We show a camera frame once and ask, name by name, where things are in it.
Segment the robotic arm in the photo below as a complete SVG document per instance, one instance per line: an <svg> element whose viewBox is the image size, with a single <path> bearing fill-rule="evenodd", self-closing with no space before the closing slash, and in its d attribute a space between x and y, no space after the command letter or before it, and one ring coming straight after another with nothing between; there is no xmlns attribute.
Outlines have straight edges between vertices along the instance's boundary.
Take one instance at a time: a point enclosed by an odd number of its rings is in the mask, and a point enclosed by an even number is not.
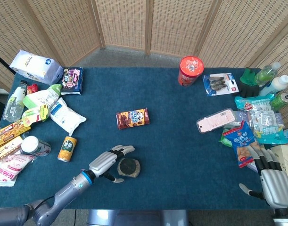
<svg viewBox="0 0 288 226"><path fill-rule="evenodd" d="M265 199L274 210L273 220L276 226L288 226L288 177L282 171L280 163L271 150L258 146L248 147L254 158L262 184L262 192L248 189L239 184L242 191L250 196Z"/></svg>
<svg viewBox="0 0 288 226"><path fill-rule="evenodd" d="M78 176L73 177L71 182L50 197L55 198L52 207L45 199L26 204L21 208L0 209L0 226L23 226L30 218L33 218L38 226L51 225L68 204L92 185L95 178L105 177L114 183L123 182L123 179L113 177L108 171L119 158L133 151L133 146L118 145L109 152L102 153L89 164L88 171L84 170Z"/></svg>

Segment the red label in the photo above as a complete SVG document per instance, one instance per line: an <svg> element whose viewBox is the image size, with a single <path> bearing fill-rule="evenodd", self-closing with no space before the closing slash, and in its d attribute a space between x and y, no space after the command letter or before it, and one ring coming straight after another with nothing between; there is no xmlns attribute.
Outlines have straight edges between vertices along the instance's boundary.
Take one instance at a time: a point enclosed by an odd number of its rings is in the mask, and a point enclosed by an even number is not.
<svg viewBox="0 0 288 226"><path fill-rule="evenodd" d="M247 111L249 111L249 110L252 110L252 109L253 109L253 106L252 106L250 103L246 103L246 104L244 105L244 109L247 110Z"/></svg>

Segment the white can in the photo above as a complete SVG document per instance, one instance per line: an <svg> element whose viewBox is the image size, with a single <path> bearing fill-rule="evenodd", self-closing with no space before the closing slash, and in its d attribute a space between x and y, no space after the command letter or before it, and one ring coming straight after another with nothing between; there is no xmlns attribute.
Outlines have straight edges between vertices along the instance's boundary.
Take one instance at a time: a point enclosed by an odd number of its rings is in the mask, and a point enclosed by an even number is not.
<svg viewBox="0 0 288 226"><path fill-rule="evenodd" d="M21 149L35 156L46 156L50 153L51 147L48 143L38 140L37 137L29 136L23 140Z"/></svg>

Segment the yellow box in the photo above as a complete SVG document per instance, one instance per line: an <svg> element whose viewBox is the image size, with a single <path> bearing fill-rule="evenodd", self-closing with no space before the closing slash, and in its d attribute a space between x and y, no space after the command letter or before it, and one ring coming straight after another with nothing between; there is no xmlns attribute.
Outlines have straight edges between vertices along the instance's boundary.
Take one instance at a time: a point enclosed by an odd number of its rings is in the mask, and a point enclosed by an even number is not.
<svg viewBox="0 0 288 226"><path fill-rule="evenodd" d="M0 147L0 161L21 148L23 139L18 136Z"/></svg>
<svg viewBox="0 0 288 226"><path fill-rule="evenodd" d="M0 146L10 141L11 139L19 136L20 134L28 131L31 127L25 127L22 120L18 120L11 125L0 130Z"/></svg>
<svg viewBox="0 0 288 226"><path fill-rule="evenodd" d="M271 148L272 152L277 156L281 168L288 176L288 145L279 145Z"/></svg>

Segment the white plastic bottle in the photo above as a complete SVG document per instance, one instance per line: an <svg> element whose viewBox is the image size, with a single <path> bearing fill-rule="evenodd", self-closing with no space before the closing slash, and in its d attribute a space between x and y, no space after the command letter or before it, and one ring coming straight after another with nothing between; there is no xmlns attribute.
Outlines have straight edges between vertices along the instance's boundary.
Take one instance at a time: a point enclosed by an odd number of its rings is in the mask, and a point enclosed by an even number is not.
<svg viewBox="0 0 288 226"><path fill-rule="evenodd" d="M282 75L281 77L276 77L259 92L259 96L265 96L267 94L277 93L279 91L286 89L287 86L288 86L288 75Z"/></svg>
<svg viewBox="0 0 288 226"><path fill-rule="evenodd" d="M25 105L22 100L26 95L26 81L21 80L19 86L8 100L3 119L15 122L21 118Z"/></svg>

